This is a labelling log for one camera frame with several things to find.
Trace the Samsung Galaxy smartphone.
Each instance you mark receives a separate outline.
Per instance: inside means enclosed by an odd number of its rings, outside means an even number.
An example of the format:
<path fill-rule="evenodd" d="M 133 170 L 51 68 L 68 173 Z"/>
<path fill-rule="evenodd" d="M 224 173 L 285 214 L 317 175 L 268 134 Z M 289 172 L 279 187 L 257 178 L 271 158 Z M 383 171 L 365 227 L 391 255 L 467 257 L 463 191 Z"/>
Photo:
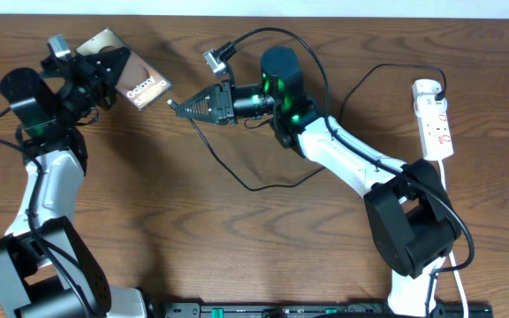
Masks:
<path fill-rule="evenodd" d="M 120 75 L 116 89 L 137 110 L 145 110 L 171 88 L 171 83 L 131 49 L 117 34 L 109 28 L 105 28 L 99 34 L 81 44 L 76 52 L 86 56 L 112 51 L 121 47 L 128 48 L 130 55 Z"/>

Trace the white power strip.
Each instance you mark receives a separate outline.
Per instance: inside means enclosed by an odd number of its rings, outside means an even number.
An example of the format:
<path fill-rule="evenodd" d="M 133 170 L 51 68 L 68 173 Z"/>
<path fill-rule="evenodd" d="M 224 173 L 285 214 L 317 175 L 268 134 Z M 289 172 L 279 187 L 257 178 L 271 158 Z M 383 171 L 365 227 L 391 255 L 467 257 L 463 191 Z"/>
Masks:
<path fill-rule="evenodd" d="M 442 161 L 453 155 L 452 136 L 446 114 L 448 103 L 437 95 L 442 86 L 433 79 L 418 79 L 412 85 L 414 113 L 417 116 L 423 157 Z"/>

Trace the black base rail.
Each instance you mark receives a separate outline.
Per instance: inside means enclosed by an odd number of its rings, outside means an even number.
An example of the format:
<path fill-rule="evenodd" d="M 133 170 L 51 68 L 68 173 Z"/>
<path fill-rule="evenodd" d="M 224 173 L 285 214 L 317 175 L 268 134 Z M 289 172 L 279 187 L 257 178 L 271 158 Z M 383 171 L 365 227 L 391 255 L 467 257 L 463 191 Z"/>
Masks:
<path fill-rule="evenodd" d="M 238 305 L 170 303 L 162 305 L 162 313 L 170 318 L 310 318 L 310 317 L 399 317 L 383 303 L 351 303 L 327 305 Z"/>

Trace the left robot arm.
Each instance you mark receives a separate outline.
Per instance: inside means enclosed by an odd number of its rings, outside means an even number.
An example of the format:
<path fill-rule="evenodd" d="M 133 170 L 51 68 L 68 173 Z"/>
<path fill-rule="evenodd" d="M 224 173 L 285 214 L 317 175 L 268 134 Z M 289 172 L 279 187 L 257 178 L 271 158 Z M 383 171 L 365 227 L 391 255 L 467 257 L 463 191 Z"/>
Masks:
<path fill-rule="evenodd" d="M 52 49 L 42 71 L 18 68 L 0 92 L 19 119 L 12 148 L 28 174 L 19 211 L 0 238 L 0 306 L 8 317 L 152 317 L 140 288 L 112 287 L 73 227 L 87 173 L 80 126 L 116 101 L 127 48 L 71 56 Z"/>

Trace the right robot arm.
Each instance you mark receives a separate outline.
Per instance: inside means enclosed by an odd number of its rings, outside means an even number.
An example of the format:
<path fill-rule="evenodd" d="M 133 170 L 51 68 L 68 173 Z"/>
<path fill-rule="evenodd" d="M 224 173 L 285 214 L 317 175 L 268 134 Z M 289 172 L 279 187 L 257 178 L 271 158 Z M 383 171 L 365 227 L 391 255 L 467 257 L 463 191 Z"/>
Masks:
<path fill-rule="evenodd" d="M 392 270 L 391 313 L 435 313 L 437 276 L 453 243 L 466 233 L 435 167 L 424 159 L 408 164 L 384 155 L 323 114 L 307 95 L 292 49 L 277 46 L 263 53 L 258 84 L 238 86 L 226 79 L 169 104 L 178 117 L 214 125 L 269 115 L 284 148 L 322 165 L 364 200 L 374 244 Z"/>

